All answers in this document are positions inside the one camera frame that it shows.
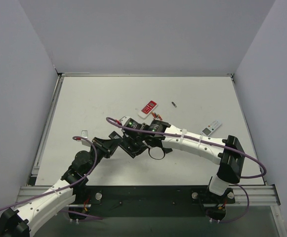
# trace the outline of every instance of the red and white object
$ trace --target red and white object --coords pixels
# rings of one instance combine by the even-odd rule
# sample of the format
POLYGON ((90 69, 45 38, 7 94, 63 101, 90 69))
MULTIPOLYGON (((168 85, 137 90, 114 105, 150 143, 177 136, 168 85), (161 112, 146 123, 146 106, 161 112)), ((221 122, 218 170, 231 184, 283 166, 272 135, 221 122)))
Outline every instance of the red and white object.
POLYGON ((141 111, 138 112, 138 116, 142 119, 146 119, 157 106, 158 104, 151 100, 141 111))

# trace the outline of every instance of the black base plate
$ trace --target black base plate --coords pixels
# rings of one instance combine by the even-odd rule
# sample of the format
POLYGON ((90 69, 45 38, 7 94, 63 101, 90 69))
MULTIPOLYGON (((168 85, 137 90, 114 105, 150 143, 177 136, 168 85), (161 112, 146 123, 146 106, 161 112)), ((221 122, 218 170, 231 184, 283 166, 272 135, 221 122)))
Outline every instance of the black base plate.
MULTIPOLYGON (((201 204, 223 204, 225 197, 210 193, 204 186, 87 186, 90 215, 101 217, 193 217, 204 216, 201 204), (97 200, 96 193, 102 198, 97 200), (193 199, 192 193, 198 193, 193 199)), ((70 208, 82 211, 82 208, 70 208)))

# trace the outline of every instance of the cable tie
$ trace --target cable tie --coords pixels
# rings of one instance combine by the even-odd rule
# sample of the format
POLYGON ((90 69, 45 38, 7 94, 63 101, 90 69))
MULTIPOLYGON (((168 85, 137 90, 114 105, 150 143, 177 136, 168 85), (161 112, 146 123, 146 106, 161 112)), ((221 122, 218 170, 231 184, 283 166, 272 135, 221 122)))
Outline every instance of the cable tie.
POLYGON ((201 155, 200 155, 200 152, 199 152, 199 146, 201 145, 202 138, 203 138, 203 136, 201 135, 201 136, 199 137, 198 145, 197 145, 197 151, 198 151, 198 155, 199 155, 200 157, 201 157, 201 155))
POLYGON ((54 191, 55 192, 55 194, 59 197, 60 195, 58 194, 58 192, 57 192, 57 190, 56 189, 54 189, 54 188, 50 188, 52 191, 54 191))
POLYGON ((182 135, 181 135, 181 138, 179 140, 179 149, 182 151, 183 150, 183 140, 184 140, 184 136, 185 134, 187 133, 187 129, 183 129, 182 130, 182 135))

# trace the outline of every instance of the white remote control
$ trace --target white remote control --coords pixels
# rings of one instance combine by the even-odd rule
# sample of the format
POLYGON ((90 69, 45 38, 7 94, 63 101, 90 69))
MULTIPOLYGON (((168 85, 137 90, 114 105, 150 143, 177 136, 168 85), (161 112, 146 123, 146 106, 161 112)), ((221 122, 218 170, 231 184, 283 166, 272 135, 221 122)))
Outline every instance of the white remote control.
POLYGON ((221 122, 218 120, 213 121, 211 124, 207 125, 202 131, 201 135, 202 136, 207 136, 209 137, 217 128, 221 125, 221 122))
POLYGON ((147 116, 158 106, 154 101, 150 101, 142 110, 138 112, 138 116, 142 119, 146 119, 147 116))

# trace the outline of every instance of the red wire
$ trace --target red wire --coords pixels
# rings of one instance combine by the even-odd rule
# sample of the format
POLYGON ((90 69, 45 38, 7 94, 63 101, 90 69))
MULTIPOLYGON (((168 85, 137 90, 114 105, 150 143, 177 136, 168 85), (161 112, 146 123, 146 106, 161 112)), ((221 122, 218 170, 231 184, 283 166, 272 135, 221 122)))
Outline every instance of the red wire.
POLYGON ((118 123, 119 125, 122 125, 121 122, 119 122, 117 119, 115 119, 116 123, 118 123))
POLYGON ((84 202, 84 208, 86 207, 86 204, 89 202, 89 196, 88 199, 84 202))

